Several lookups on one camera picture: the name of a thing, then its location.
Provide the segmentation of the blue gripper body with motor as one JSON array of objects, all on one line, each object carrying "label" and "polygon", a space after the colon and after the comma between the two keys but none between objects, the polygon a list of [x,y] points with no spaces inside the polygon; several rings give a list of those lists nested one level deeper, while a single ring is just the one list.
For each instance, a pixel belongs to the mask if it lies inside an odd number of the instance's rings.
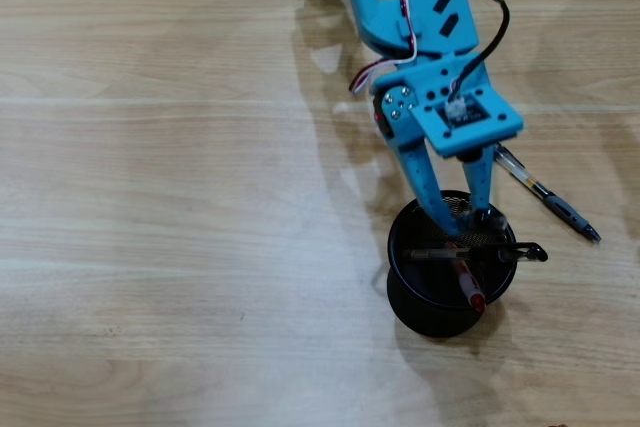
[{"label": "blue gripper body with motor", "polygon": [[486,70],[479,68],[461,81],[464,64],[464,58],[453,57],[418,60],[376,79],[374,118],[381,135],[382,94],[401,85],[416,94],[420,112],[415,118],[426,140],[491,140],[493,100]]}]

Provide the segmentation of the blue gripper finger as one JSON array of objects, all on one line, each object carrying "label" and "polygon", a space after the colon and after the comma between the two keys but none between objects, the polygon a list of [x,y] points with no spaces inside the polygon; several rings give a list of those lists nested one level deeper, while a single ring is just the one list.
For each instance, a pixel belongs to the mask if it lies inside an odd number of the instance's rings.
[{"label": "blue gripper finger", "polygon": [[415,118],[416,94],[397,85],[382,94],[382,135],[396,155],[419,206],[447,234],[460,232],[444,201],[426,147],[426,135]]},{"label": "blue gripper finger", "polygon": [[478,149],[462,156],[463,170],[470,191],[472,208],[490,208],[490,193],[494,164],[493,149]]}]

